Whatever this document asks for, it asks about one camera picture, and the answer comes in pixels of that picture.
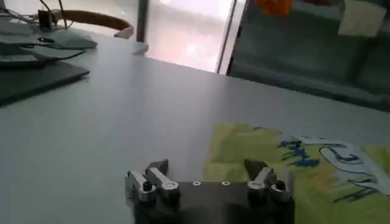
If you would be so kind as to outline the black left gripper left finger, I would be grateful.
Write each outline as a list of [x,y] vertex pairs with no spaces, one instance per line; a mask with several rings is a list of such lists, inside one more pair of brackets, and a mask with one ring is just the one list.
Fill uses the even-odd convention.
[[143,173],[130,170],[124,177],[126,199],[138,202],[155,202],[180,197],[180,184],[168,178],[169,160],[151,162]]

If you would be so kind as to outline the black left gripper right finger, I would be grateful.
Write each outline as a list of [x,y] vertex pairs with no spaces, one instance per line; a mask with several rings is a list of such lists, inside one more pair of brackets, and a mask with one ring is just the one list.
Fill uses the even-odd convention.
[[280,173],[263,161],[244,160],[244,167],[250,180],[247,187],[259,198],[271,196],[277,202],[287,202],[294,196],[294,176],[288,170]]

